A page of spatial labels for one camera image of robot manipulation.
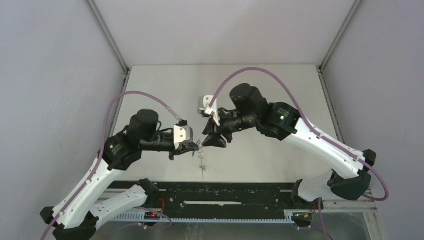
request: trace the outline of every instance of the table surface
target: table surface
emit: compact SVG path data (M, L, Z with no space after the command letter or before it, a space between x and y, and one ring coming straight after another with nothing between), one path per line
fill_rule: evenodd
M207 118L197 113L200 96L213 95L232 73L252 65L161 65L134 66L126 91L142 91L167 103L193 128L195 141L205 139L202 131ZM314 65L257 65L277 75L290 89L309 120L318 128L336 137L323 88ZM294 104L284 89L270 76L248 71L233 78L217 99L218 107L234 109L229 93L232 88L249 83L259 88L268 102ZM177 120L159 103L139 95L125 96L119 110L114 134L130 122L141 109L159 114L162 128L170 128ZM196 152L168 159L167 152L142 153L141 160L118 180L179 182L295 182L318 176L330 167L305 150L274 138L261 135L256 129L233 134L227 148L205 147L203 160Z

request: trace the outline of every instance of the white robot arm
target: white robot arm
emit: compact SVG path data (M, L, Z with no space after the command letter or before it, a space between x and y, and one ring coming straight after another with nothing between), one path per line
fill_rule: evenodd
M210 106L212 95L200 98L198 112L209 117L203 131L207 135L203 146L226 148L227 142L233 140L233 133L256 128L261 134L296 145L331 166L332 170L324 175L297 181L294 197L312 202L332 192L343 199L357 200L369 188L371 176L359 160L374 165L373 151L359 151L339 142L303 119L298 110L287 103L268 103L256 87L247 83L234 87L230 98L236 107L234 110L218 108L216 101Z
M169 159L173 160L175 155L199 149L193 143L193 130L187 121L164 130L158 129L158 123L159 115L155 111L140 110L123 131L106 140L102 159L94 160L73 191L58 205L41 211L46 224L56 221L53 235L57 240L88 240L119 214L158 200L156 186L142 179L126 192L96 203L108 186L142 157L142 151L169 152Z

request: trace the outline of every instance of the glass panel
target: glass panel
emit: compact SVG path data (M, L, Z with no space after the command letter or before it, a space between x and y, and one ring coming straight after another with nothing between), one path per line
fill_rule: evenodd
M369 240L362 213L327 213L323 215L328 233L335 240ZM97 233L105 234L127 225L108 222ZM314 215L313 226L321 228L320 216ZM132 226L109 236L95 236L93 240L325 240L315 229L300 230L291 224L258 223L175 223L168 229L147 229Z

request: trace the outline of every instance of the gray wall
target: gray wall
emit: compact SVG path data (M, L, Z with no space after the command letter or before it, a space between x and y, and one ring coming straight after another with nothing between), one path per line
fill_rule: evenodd
M83 0L0 3L0 239L40 239L100 147L123 72Z
M351 146L377 152L389 239L422 239L424 1L366 0L324 76ZM382 195L375 180L373 193Z

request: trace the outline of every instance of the wire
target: wire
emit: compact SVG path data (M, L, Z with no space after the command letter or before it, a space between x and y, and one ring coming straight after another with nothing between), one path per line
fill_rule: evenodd
M147 228L147 229L167 229L167 228L169 228L169 227L171 227L172 226L172 224L173 224L173 222L172 222L172 219L169 217L169 216L167 216L167 215L165 215L165 214L163 214L163 213L161 213L161 212L158 212L158 211L153 211L153 210L151 210L151 209L148 209L148 208L145 208L145 207L142 207L142 206L139 206L139 207L136 207L136 209L142 209L142 210L145 210L146 212L150 212L150 213L154 213L154 214L158 214L158 215L161 215L162 217L164 217L164 218L166 218L167 220L169 220L169 224L168 225L166 225L166 226L147 226L147 225L145 225L145 224L143 224L143 223L141 223L141 222L138 222L138 223L129 223L129 224L127 224L127 225L124 225L124 226L122 226L122 227L120 227L120 228L118 228L118 229L115 229L115 230L113 230L113 231L111 231L111 232L108 232L108 233L100 233L100 234L97 234L98 236L101 236L101 237L106 237L106 236L110 236L110 235L112 235L112 234L115 234L115 233L117 233L117 232L119 232L119 231L121 231L121 230L123 230L123 229L126 229L126 228L129 228L129 227L134 227L134 226L143 226L144 228Z
M358 156L356 156L355 154L353 154L351 151L347 150L346 148L344 148L343 146L339 145L338 143L334 142L333 140L327 138L326 136L321 136L321 133L319 131L317 131L309 122L309 120L306 118L305 113L303 112L301 106L299 105L298 101L296 101L295 97L293 96L292 92L290 92L289 88L284 84L283 81L281 81L281 79L279 79L278 76L276 76L274 73L260 68L260 67L246 67L243 69L240 69L238 71L236 71L235 73L231 74L229 77L227 77L227 79L225 79L225 81L218 87L218 89L216 90L215 94L213 95L212 100L210 101L210 106L212 106L215 102L215 100L217 99L218 95L220 94L220 92L222 91L222 89L224 88L224 86L231 80L233 79L235 76L247 72L247 71L259 71L265 74L268 74L269 76L271 76L273 79L275 79L280 85L281 87L285 90L285 92L288 94L288 96L290 97L291 101L294 103L294 105L296 106L297 110L300 113L300 116L302 117L302 119L304 120L306 126L309 128L309 130L311 132L313 132L317 137L323 139L324 141L328 142L329 144L333 145L335 148L339 149L340 151L344 152L345 154L347 154L349 157L353 158L354 161L358 161L360 162L362 165L364 165L366 168L368 168L372 173L374 173L374 175L377 177L377 179L380 181L381 185L383 186L384 189L384 197L381 198L375 198L372 196L368 196L368 195L362 195L365 198L374 200L374 201L385 201L389 198L389 188L387 187L385 181L383 180L382 176L380 174L378 174L378 172L371 167L368 163L366 163L365 161L361 160L358 158Z
M145 228L148 228L148 229L167 229L167 228L170 228L173 225L172 219L169 216L167 216L167 215L165 215L161 212L153 211L151 209L148 209L148 208L145 208L145 207L142 207L142 206L138 206L138 207L136 207L136 209L141 209L141 210L144 210L146 212L153 213L153 214L159 214L162 217L168 219L168 221L169 221L169 224L166 225L166 226L147 226L147 225L141 224Z
M162 210L160 210L160 212L161 212L161 213L163 213L163 212L164 212L164 210L165 210L165 199L163 199L163 198L161 197L161 198L159 198L159 199L158 199L158 201L159 201L159 200L160 200L160 201L162 201Z
M68 209L69 205L71 205L71 203L75 200L75 198L77 198L77 196L83 191L83 189L86 187L87 182L90 182L93 178L93 176L96 174L97 169L100 166L100 163L102 161L102 157L103 157L103 153L105 151L105 142L106 142L106 132L107 132L107 127L108 127L108 119L109 119L109 114L111 113L112 107L114 106L114 104L121 99L122 97L126 96L126 95L130 95L130 94L136 94L136 95L142 95L145 97L148 97L150 99L155 100L156 102L160 103L162 106L164 106L179 122L182 121L181 117L176 114L174 112L174 110L172 110L166 103L164 103L162 100L160 100L159 98L150 95L148 93L142 92L142 91L127 91L124 93L121 93L120 95L118 95L117 97L115 97L109 104L109 107L107 108L106 114L104 116L103 119L103 132L102 132L102 139L101 139L101 146L100 146L100 151L95 163L95 166L93 168L93 170L91 171L91 173L88 175L87 177L87 181L85 181L77 190L76 192L70 197L70 199L66 202L66 204L62 207L62 209L60 210L60 212L53 218L53 220L50 222L50 224L47 226L47 228L45 229L44 233L41 236L41 240L45 240L47 237L47 234L49 233L50 229L52 228L52 226L58 221L60 214L64 213L66 211L66 209Z
M322 231L324 232L327 240L330 240L330 239L332 240L333 238L330 237L330 235L328 234L327 229L326 229L326 225L324 224L323 212L321 211L321 203L322 202L323 202L323 198L320 197L318 199L318 212L319 212L319 218L321 219Z
M312 204L313 208L310 210L309 214L314 215L317 212L317 207L315 206L315 202L312 201L311 204Z

